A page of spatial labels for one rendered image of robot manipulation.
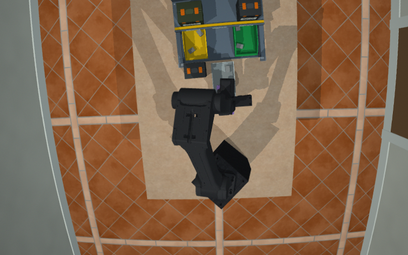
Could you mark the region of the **yellow open bin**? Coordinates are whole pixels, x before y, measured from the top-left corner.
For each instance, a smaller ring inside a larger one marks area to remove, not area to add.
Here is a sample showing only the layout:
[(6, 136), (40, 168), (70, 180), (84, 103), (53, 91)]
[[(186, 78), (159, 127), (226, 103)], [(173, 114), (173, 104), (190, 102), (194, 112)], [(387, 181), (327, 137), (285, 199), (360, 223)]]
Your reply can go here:
[[(203, 32), (203, 35), (201, 37), (196, 33), (196, 31), (197, 30), (182, 31), (183, 49), (186, 61), (208, 58), (205, 29), (201, 29), (201, 31)], [(189, 54), (188, 50), (191, 47), (193, 47), (195, 51)]]

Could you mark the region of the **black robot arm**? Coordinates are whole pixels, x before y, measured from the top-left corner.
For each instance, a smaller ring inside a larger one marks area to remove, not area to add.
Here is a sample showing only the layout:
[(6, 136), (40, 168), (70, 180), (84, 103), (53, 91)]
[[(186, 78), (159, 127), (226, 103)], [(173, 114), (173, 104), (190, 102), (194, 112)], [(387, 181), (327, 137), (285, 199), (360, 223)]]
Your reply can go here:
[(235, 107), (252, 106), (250, 94), (235, 97), (234, 81), (221, 78), (219, 93), (215, 89), (180, 88), (171, 97), (176, 109), (172, 142), (187, 152), (197, 172), (196, 196), (227, 200), (234, 193), (236, 175), (218, 171), (210, 143), (215, 114), (232, 114)]

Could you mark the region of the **dark grey tool case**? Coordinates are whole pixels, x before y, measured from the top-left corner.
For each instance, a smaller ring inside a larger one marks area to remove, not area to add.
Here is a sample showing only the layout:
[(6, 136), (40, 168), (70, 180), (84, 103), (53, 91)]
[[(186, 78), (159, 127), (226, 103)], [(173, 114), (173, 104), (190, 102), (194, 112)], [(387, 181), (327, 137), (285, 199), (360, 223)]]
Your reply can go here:
[(237, 0), (236, 14), (238, 21), (254, 21), (262, 15), (261, 0)]

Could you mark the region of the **black tool case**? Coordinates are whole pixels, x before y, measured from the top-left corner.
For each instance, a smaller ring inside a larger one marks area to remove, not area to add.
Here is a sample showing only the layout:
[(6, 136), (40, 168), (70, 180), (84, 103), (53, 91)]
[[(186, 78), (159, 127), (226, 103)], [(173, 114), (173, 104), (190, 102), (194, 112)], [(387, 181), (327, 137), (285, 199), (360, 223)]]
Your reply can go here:
[(205, 62), (184, 63), (183, 68), (185, 79), (205, 78), (207, 76)]

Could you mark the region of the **dark green hard case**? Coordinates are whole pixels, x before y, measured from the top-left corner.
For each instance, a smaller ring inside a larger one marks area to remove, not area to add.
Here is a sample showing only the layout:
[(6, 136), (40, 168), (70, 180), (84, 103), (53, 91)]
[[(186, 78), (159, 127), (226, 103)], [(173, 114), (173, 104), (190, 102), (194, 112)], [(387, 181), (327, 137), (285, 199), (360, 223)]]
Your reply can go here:
[(202, 2), (176, 3), (178, 24), (181, 27), (204, 24)]

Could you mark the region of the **green open bin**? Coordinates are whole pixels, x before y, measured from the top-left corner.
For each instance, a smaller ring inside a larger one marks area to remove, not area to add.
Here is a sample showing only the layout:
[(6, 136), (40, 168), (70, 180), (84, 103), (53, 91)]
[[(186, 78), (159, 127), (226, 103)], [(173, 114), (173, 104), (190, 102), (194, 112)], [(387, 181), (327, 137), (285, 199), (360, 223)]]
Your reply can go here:
[[(241, 26), (240, 31), (233, 28), (234, 54), (237, 56), (258, 55), (258, 32), (257, 25)], [(243, 44), (243, 48), (236, 48), (237, 43)], [(236, 54), (237, 52), (237, 54)]]

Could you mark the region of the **grey bin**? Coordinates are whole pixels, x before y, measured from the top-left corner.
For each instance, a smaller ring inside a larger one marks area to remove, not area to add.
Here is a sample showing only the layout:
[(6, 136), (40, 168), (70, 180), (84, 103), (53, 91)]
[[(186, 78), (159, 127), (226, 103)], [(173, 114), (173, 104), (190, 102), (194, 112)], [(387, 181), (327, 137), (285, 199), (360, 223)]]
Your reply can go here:
[[(230, 71), (231, 72), (226, 72), (225, 66), (230, 66)], [(228, 78), (228, 79), (235, 79), (235, 74), (234, 74), (234, 61), (230, 62), (217, 62), (217, 63), (211, 63), (211, 70), (213, 71), (212, 73), (212, 83), (213, 83), (213, 89), (216, 90), (216, 86), (220, 85), (220, 79), (221, 78)], [(217, 90), (216, 90), (217, 92)]]

